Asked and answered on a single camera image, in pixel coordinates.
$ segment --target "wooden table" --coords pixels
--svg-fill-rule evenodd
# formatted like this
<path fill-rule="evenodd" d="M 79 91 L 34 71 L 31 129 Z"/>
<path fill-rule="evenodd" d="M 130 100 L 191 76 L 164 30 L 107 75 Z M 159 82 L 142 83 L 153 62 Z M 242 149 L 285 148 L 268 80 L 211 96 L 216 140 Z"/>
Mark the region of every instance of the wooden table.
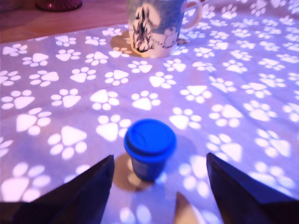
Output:
<path fill-rule="evenodd" d="M 1 13 L 0 42 L 13 42 L 127 22 L 126 0 L 83 0 L 77 10 L 50 13 L 36 9 L 34 0 Z"/>

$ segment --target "mug handle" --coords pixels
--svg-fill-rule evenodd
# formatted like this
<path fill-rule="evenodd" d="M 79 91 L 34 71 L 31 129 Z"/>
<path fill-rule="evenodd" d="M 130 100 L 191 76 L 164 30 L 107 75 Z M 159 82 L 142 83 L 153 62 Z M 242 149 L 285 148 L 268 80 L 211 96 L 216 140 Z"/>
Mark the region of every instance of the mug handle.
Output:
<path fill-rule="evenodd" d="M 200 22 L 202 17 L 202 3 L 200 0 L 187 0 L 186 10 L 191 10 L 195 8 L 195 12 L 191 17 L 191 21 L 181 26 L 182 31 L 188 32 L 193 30 L 197 24 Z"/>

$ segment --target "blue lid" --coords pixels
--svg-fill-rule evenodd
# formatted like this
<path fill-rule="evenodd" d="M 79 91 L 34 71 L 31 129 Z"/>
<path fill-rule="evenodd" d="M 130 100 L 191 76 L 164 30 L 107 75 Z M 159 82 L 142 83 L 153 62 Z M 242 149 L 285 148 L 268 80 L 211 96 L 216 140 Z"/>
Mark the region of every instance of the blue lid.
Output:
<path fill-rule="evenodd" d="M 168 157 L 175 146 L 175 133 L 166 124 L 155 119 L 135 122 L 125 136 L 126 151 L 139 157 L 161 155 Z"/>

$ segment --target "ceramic mug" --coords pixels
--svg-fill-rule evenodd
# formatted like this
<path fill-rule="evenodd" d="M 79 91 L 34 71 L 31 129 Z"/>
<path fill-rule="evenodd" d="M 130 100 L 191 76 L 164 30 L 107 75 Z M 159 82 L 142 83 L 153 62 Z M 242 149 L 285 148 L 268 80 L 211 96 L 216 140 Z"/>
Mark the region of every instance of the ceramic mug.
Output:
<path fill-rule="evenodd" d="M 195 8 L 190 21 L 182 25 L 184 12 Z M 199 0 L 128 0 L 130 45 L 142 57 L 165 57 L 175 51 L 181 29 L 192 30 L 199 23 Z"/>

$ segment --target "tablecloth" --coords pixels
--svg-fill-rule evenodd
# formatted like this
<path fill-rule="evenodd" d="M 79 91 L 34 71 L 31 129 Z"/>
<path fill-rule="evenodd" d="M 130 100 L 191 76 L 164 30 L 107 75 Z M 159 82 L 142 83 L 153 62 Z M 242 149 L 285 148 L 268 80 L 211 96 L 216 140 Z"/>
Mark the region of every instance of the tablecloth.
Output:
<path fill-rule="evenodd" d="M 113 154 L 102 223 L 221 224 L 208 152 L 299 198 L 298 12 L 295 0 L 211 1 L 189 43 L 159 59 L 134 55 L 127 25 L 2 44 L 1 201 L 32 201 Z M 123 146 L 143 118 L 178 139 L 155 184 Z"/>

